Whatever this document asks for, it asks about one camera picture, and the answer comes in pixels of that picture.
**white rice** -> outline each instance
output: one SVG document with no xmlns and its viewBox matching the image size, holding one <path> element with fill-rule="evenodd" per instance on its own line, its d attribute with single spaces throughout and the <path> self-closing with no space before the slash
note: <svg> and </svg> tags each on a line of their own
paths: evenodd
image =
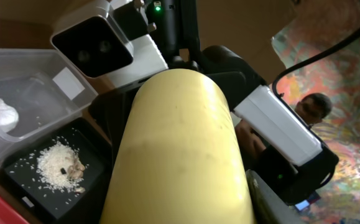
<svg viewBox="0 0 360 224">
<path fill-rule="evenodd" d="M 56 145 L 40 153 L 41 156 L 37 158 L 37 172 L 42 176 L 41 182 L 46 183 L 48 189 L 61 192 L 66 189 L 72 192 L 79 186 L 78 183 L 83 179 L 69 180 L 67 174 L 61 173 L 61 168 L 68 170 L 69 166 L 73 165 L 73 159 L 78 157 L 71 147 L 57 142 Z"/>
</svg>

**person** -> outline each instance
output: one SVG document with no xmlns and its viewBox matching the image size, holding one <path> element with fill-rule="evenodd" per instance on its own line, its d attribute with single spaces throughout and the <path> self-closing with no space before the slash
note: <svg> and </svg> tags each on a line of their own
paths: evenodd
<svg viewBox="0 0 360 224">
<path fill-rule="evenodd" d="M 326 95 L 312 93 L 297 103 L 295 112 L 307 125 L 313 126 L 322 122 L 330 114 L 332 107 L 332 102 Z M 254 159 L 266 149 L 266 144 L 245 120 L 236 125 L 235 133 L 241 150 L 247 151 Z"/>
</svg>

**white rectangular device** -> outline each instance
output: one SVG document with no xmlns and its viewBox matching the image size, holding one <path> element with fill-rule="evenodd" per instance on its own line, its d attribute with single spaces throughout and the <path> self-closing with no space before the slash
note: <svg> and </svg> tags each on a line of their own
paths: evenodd
<svg viewBox="0 0 360 224">
<path fill-rule="evenodd" d="M 296 118 L 268 86 L 257 87 L 234 109 L 291 164 L 301 166 L 321 151 L 321 142 Z"/>
</svg>

